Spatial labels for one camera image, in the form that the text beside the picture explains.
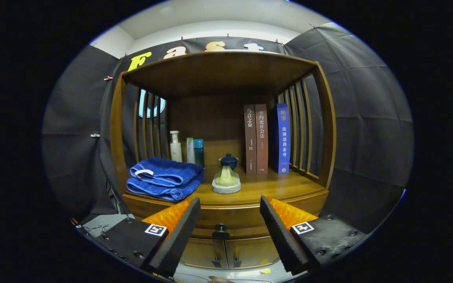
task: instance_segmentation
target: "green bottle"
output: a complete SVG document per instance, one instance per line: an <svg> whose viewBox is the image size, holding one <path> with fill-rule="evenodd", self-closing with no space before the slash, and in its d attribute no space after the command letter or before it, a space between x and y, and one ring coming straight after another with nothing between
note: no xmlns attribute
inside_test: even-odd
<svg viewBox="0 0 453 283"><path fill-rule="evenodd" d="M193 150L195 153L195 164L205 168L205 165L204 165L204 140L202 138L196 138L193 140Z"/></svg>

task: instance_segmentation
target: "ceiling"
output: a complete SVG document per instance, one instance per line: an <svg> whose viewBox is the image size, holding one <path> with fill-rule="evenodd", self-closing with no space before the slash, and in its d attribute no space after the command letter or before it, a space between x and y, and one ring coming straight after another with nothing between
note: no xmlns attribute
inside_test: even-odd
<svg viewBox="0 0 453 283"><path fill-rule="evenodd" d="M135 14L119 26L139 39L175 26L218 20L258 22L299 33L309 30L310 24L332 22L286 0L170 0Z"/></svg>

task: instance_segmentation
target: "blue lid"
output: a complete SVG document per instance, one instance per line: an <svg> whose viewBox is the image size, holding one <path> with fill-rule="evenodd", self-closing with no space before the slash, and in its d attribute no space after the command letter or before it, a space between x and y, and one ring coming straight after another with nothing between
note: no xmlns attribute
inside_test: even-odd
<svg viewBox="0 0 453 283"><path fill-rule="evenodd" d="M193 140L193 147L196 149L201 149L204 147L204 139L203 138L196 138Z"/></svg>
<svg viewBox="0 0 453 283"><path fill-rule="evenodd" d="M227 153L225 155L226 155L226 157L223 157L223 158L220 159L221 162L234 162L234 161L237 161L237 158L232 157L231 153Z"/></svg>

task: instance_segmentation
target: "book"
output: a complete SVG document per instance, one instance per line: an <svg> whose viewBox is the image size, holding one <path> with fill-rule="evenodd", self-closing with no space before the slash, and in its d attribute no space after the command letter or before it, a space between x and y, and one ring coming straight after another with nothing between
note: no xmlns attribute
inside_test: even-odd
<svg viewBox="0 0 453 283"><path fill-rule="evenodd" d="M256 175L256 122L255 105L244 105L244 132L246 135L246 174Z"/></svg>
<svg viewBox="0 0 453 283"><path fill-rule="evenodd" d="M277 174L288 174L289 139L288 106L286 103L276 104L269 115L269 163Z"/></svg>
<svg viewBox="0 0 453 283"><path fill-rule="evenodd" d="M256 120L256 173L268 173L267 106L255 104Z"/></svg>

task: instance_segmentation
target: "pump bottle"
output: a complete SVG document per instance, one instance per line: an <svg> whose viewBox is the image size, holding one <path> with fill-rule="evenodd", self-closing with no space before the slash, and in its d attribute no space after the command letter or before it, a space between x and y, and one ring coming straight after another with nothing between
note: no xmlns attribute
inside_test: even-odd
<svg viewBox="0 0 453 283"><path fill-rule="evenodd" d="M171 131L172 142L169 144L171 147L171 160L183 162L183 155L181 154L181 143L178 143L179 131Z"/></svg>

